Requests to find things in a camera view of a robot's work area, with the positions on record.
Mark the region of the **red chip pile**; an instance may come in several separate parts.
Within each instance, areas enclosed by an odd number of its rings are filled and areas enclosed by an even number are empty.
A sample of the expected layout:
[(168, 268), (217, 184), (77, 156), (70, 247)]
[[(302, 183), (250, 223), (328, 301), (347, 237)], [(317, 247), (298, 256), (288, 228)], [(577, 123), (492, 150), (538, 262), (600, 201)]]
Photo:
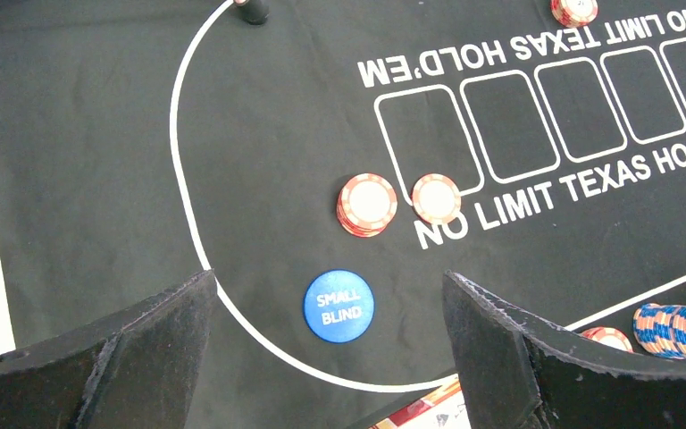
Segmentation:
[(380, 175), (360, 173), (341, 189), (336, 210), (345, 231), (371, 238), (383, 232), (395, 217), (397, 197), (393, 186)]

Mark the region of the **red chips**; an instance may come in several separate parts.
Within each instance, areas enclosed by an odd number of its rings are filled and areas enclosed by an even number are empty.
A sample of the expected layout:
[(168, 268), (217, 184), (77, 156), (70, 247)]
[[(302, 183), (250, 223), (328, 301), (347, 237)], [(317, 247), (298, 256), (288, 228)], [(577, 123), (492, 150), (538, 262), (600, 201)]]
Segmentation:
[(554, 18), (567, 28), (579, 28), (592, 23), (598, 16), (597, 0), (551, 0)]

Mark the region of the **blue chip stack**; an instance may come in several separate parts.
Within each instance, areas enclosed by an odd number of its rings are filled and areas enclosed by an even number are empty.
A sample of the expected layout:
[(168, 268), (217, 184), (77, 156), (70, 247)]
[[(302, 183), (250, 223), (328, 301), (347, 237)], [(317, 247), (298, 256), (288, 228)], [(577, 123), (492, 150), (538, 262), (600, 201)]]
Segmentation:
[(686, 306), (645, 304), (632, 316), (632, 332), (648, 353), (686, 360)]

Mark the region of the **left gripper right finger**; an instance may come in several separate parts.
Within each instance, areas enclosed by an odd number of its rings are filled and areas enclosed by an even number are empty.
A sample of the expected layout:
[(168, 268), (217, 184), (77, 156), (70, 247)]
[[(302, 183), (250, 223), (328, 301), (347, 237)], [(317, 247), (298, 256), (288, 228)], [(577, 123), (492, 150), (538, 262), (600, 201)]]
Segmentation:
[(442, 307), (474, 428), (686, 428), (686, 360), (585, 339), (460, 273)]

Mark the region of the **red chip stack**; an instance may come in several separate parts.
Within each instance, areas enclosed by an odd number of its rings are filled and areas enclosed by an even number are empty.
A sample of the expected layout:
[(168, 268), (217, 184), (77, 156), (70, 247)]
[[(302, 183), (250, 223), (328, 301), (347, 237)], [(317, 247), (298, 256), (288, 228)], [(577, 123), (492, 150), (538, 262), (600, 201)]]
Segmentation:
[(583, 331), (581, 336), (614, 349), (629, 353), (633, 352), (633, 347), (629, 338), (623, 332), (613, 327), (592, 327)]

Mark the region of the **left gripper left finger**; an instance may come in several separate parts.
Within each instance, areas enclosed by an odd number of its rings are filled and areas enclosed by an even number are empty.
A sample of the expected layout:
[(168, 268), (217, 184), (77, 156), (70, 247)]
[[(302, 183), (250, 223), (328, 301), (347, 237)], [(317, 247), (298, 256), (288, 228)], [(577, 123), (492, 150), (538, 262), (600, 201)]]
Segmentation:
[(0, 428), (181, 428), (217, 301), (212, 272), (0, 355)]

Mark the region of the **single red chip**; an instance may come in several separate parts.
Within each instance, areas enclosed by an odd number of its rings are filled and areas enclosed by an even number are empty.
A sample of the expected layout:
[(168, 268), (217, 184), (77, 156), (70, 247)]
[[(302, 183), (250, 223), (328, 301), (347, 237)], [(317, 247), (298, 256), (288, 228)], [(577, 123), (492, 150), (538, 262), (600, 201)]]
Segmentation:
[(433, 172), (416, 181), (412, 189), (412, 203), (414, 211), (423, 221), (443, 225), (459, 216), (461, 195), (449, 177)]

